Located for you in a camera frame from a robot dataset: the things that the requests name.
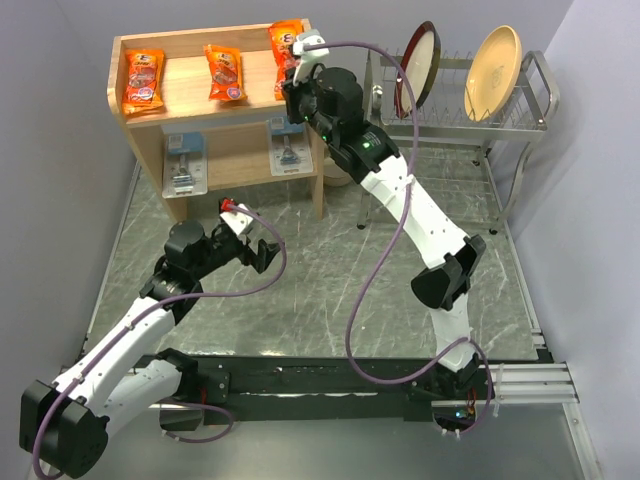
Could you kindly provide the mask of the blue blister razor pack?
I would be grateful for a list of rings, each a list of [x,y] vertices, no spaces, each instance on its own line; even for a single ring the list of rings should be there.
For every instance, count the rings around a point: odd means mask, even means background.
[[[208,192],[208,155],[202,133],[174,133],[166,137],[162,197],[176,199]]]
[[[270,171],[273,176],[308,174],[314,170],[306,126],[292,124],[286,116],[266,122]]]

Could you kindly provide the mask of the orange razor pack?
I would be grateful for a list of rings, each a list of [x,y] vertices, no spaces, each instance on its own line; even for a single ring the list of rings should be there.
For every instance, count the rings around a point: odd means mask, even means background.
[[[211,74],[209,99],[221,102],[245,100],[241,51],[212,44],[205,45],[203,50]]]
[[[149,110],[160,109],[161,77],[165,53],[161,49],[128,49],[127,83],[122,98],[125,115],[135,115]]]
[[[296,59],[291,54],[290,47],[296,37],[303,32],[304,26],[299,18],[281,20],[268,28],[270,44],[277,66],[274,97],[278,101],[284,99],[282,86],[286,80],[286,72],[296,66]]]

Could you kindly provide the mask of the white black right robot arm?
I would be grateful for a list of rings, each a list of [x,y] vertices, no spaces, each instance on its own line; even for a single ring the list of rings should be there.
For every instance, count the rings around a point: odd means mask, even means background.
[[[471,337],[468,315],[471,276],[486,251],[484,239],[467,234],[440,209],[415,178],[414,158],[404,158],[388,134],[366,119],[363,89],[352,72],[319,66],[297,79],[289,69],[282,94],[289,121],[312,128],[336,164],[397,220],[397,231],[408,235],[424,263],[410,287],[430,312],[435,358],[410,375],[387,380],[363,370],[347,344],[351,367],[363,379],[386,386],[412,382],[440,367],[439,390],[460,398],[472,387],[471,373],[487,361]]]

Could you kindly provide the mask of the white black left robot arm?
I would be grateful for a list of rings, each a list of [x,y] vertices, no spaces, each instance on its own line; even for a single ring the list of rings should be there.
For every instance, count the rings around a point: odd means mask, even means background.
[[[196,220],[175,224],[152,276],[115,327],[55,380],[36,380],[24,391],[19,445],[31,453],[37,478],[84,476],[109,439],[159,401],[218,413],[231,431],[233,414],[211,402],[194,358],[167,349],[135,375],[129,371],[207,297],[204,277],[233,260],[263,273],[275,257],[287,257],[280,235],[251,248],[247,234],[258,219],[245,209],[224,213],[211,233]]]

